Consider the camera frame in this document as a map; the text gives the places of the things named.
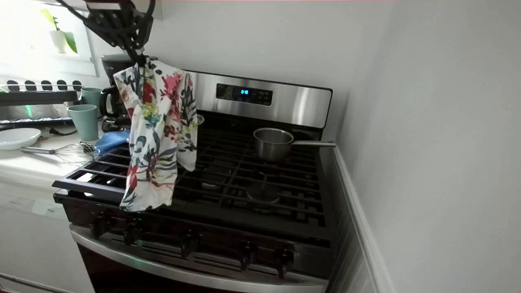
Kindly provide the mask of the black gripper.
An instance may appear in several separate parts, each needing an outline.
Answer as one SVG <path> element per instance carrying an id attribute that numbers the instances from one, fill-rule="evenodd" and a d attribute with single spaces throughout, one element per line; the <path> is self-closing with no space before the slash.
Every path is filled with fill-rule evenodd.
<path id="1" fill-rule="evenodd" d="M 87 14 L 82 14 L 69 0 L 58 0 L 59 5 L 75 15 L 92 33 L 113 48 L 124 51 L 142 49 L 152 33 L 157 0 L 82 0 Z"/>

